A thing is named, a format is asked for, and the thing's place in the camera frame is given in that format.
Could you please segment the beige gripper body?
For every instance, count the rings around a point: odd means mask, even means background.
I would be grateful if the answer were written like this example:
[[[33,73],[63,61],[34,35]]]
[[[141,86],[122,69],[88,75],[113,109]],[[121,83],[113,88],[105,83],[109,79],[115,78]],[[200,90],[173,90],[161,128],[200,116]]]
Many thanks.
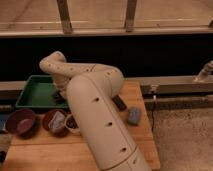
[[[66,88],[67,88],[68,82],[65,81],[63,83],[55,83],[54,86],[56,90],[59,92],[59,94],[64,98],[67,99],[67,93],[66,93]]]

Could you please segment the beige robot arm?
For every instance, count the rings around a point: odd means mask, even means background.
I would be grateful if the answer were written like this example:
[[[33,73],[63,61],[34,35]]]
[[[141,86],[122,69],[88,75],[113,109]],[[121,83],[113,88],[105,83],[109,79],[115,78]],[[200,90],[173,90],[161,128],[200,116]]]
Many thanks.
[[[100,171],[152,171],[112,103],[124,82],[118,68],[69,63],[59,51],[39,67],[66,99]]]

